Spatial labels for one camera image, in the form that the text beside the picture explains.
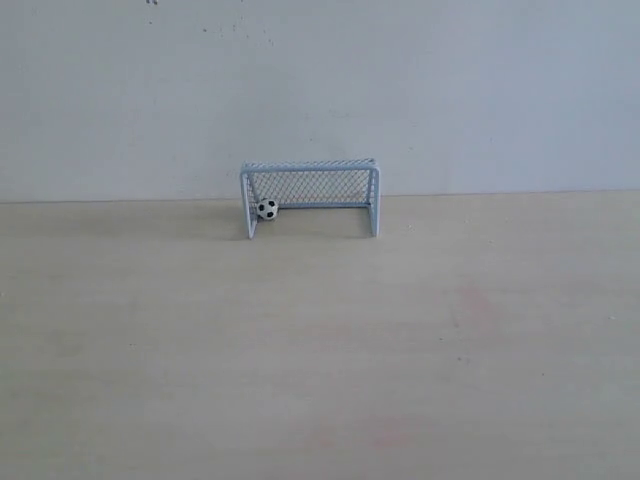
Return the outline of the miniature black white soccer ball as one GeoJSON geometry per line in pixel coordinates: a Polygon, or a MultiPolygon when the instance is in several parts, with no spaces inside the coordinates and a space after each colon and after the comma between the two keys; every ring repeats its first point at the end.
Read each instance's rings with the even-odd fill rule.
{"type": "Polygon", "coordinates": [[[263,221],[274,220],[279,211],[279,204],[274,199],[263,199],[256,205],[256,214],[263,221]]]}

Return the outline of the small white soccer goal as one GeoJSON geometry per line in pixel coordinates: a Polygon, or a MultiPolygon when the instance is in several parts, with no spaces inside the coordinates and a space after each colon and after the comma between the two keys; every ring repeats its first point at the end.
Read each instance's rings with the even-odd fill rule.
{"type": "Polygon", "coordinates": [[[305,162],[246,162],[239,173],[248,238],[263,221],[256,205],[274,199],[282,210],[364,209],[371,235],[380,233],[381,172],[373,158],[305,162]]]}

